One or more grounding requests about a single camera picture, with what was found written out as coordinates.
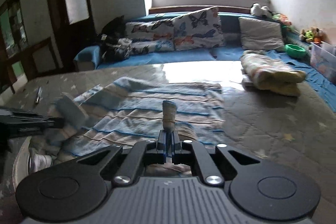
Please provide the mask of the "blue striped knit garment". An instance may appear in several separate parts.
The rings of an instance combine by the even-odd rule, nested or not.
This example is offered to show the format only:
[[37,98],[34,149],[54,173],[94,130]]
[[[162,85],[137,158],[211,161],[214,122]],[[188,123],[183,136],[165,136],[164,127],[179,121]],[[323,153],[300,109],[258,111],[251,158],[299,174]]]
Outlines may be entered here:
[[63,94],[51,105],[49,115],[63,118],[65,125],[30,140],[29,171],[110,145],[128,148],[156,139],[172,111],[171,125],[180,139],[212,144],[224,124],[222,88],[219,84],[159,84],[121,77],[78,97]]

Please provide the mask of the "small black metal tool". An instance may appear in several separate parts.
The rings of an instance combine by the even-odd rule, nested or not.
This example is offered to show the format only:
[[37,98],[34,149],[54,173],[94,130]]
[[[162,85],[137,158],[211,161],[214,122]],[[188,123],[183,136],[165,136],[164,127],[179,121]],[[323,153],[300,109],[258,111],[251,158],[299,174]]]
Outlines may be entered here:
[[41,100],[41,96],[42,96],[42,91],[43,91],[43,88],[40,86],[37,90],[37,95],[36,95],[36,98],[35,98],[35,101],[34,101],[35,105],[39,104],[39,102]]

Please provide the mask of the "round black induction cooktop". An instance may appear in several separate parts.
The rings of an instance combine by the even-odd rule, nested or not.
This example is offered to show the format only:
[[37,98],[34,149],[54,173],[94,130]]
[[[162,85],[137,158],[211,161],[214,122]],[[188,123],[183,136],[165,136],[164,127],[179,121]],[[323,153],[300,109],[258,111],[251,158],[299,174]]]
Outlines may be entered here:
[[27,137],[23,142],[13,165],[12,179],[13,187],[16,190],[18,184],[29,175],[30,168],[30,145],[31,137]]

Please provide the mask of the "dark wooden cabinet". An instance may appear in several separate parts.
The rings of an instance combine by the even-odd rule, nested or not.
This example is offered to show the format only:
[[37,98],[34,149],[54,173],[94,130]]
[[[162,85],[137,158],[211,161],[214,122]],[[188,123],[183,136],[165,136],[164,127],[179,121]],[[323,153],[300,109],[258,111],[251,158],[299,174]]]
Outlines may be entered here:
[[[42,50],[47,51],[53,68],[40,72],[34,56]],[[1,5],[1,93],[7,89],[15,93],[14,84],[21,75],[32,80],[55,74],[60,69],[51,38],[29,43],[20,0],[5,0]]]

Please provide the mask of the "long butterfly print cushion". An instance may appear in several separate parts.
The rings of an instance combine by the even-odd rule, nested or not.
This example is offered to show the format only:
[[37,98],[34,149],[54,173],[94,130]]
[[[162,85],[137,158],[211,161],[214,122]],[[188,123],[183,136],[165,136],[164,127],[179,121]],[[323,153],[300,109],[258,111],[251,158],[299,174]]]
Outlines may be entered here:
[[127,22],[126,37],[132,40],[131,55],[175,50],[174,25],[169,19],[152,22]]

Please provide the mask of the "folded yellow floral blanket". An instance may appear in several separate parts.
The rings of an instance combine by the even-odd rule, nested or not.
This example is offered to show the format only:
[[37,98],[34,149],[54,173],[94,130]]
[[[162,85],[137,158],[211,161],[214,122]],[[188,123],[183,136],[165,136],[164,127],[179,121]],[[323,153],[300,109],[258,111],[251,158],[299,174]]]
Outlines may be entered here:
[[284,96],[301,95],[298,84],[306,79],[305,72],[293,69],[279,59],[272,59],[263,51],[244,51],[240,61],[255,88]]

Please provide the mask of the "upright butterfly print pillow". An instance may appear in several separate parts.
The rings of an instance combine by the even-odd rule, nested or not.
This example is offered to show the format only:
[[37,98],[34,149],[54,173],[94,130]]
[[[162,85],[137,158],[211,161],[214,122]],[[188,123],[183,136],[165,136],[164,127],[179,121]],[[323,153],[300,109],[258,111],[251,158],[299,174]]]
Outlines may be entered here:
[[176,51],[216,48],[225,45],[218,7],[190,12],[173,18]]

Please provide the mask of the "black bag on sofa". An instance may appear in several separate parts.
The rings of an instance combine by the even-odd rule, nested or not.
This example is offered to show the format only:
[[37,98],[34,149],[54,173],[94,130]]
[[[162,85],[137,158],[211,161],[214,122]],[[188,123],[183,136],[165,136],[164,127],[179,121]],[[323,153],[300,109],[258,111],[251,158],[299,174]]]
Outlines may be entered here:
[[101,31],[100,49],[102,60],[106,63],[116,63],[129,58],[132,40],[126,37],[124,16],[111,20]]

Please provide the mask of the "grey quilted star table cover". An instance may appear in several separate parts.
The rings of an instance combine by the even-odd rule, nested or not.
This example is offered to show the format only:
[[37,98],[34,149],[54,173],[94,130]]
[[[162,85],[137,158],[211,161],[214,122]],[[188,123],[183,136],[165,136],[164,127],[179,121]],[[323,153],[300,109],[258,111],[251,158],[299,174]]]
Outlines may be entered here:
[[306,83],[299,84],[301,95],[291,98],[244,87],[238,61],[169,63],[21,79],[21,88],[4,92],[1,103],[45,114],[63,92],[78,96],[122,76],[155,83],[219,83],[224,99],[219,140],[309,175],[322,193],[313,220],[335,223],[335,114]]

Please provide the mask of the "dark wooden door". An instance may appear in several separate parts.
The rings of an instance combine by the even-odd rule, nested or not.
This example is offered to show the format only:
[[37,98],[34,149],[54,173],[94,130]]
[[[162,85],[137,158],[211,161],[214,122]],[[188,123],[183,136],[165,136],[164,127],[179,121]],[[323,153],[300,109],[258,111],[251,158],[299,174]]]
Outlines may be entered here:
[[62,70],[76,70],[75,56],[96,35],[90,0],[47,0]]

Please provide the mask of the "grey plain pillow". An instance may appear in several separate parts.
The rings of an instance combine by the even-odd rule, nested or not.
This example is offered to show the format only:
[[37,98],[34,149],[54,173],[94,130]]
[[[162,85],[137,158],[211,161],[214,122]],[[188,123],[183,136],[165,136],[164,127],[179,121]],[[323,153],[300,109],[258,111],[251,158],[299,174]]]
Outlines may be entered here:
[[241,44],[245,50],[284,50],[281,25],[276,22],[239,17]]

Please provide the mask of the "blue sofa bench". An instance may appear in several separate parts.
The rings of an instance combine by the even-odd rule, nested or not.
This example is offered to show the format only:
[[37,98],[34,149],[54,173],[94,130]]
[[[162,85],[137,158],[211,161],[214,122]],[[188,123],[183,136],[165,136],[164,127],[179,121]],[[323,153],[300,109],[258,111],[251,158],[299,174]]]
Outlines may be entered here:
[[[186,51],[151,52],[140,55],[131,55],[123,61],[104,61],[100,46],[94,45],[84,48],[74,59],[79,71],[112,67],[129,67],[146,64],[179,63],[187,61],[239,61],[243,54],[240,43],[239,17],[247,16],[238,13],[219,13],[222,23],[222,31],[226,45],[217,48],[198,48]],[[335,111],[335,84],[330,82],[321,73],[309,64],[309,58],[303,60],[293,59],[284,52],[268,51],[267,56],[280,59],[295,69],[307,73],[306,81],[318,93],[318,95]]]

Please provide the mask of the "green plastic bowl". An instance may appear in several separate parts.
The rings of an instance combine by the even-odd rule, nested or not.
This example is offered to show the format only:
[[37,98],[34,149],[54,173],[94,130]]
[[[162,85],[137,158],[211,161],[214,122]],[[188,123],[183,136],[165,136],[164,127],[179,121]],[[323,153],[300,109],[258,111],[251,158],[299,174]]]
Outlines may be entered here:
[[286,44],[285,51],[291,58],[303,59],[306,56],[306,50],[295,44]]

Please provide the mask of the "white plush toy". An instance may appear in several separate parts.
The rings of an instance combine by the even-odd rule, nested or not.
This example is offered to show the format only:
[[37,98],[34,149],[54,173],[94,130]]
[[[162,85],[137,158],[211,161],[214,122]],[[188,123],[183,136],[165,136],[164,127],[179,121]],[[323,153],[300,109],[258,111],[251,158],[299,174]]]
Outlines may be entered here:
[[261,6],[259,3],[252,5],[250,13],[257,17],[271,18],[273,16],[268,6]]

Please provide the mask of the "orange green plush toy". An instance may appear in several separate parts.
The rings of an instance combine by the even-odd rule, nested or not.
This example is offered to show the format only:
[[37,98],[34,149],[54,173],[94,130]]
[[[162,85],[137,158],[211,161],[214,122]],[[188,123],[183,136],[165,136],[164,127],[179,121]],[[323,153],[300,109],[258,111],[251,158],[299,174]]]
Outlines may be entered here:
[[273,14],[273,20],[280,21],[285,26],[291,26],[291,21],[284,14]]

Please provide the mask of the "clear plastic storage box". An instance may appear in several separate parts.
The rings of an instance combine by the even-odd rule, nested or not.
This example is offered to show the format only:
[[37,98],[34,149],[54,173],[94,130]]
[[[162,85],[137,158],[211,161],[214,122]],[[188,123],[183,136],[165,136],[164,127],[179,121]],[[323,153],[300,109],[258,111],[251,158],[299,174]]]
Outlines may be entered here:
[[330,82],[336,82],[335,46],[322,42],[321,45],[312,44],[310,65]]

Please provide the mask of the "colourful plush toy pile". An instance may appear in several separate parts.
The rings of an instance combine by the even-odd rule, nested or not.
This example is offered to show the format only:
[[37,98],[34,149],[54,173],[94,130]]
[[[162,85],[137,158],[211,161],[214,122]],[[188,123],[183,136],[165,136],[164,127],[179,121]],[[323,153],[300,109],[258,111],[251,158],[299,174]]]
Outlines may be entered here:
[[311,27],[310,29],[302,29],[299,34],[299,39],[302,42],[321,44],[323,40],[324,32],[320,28]]

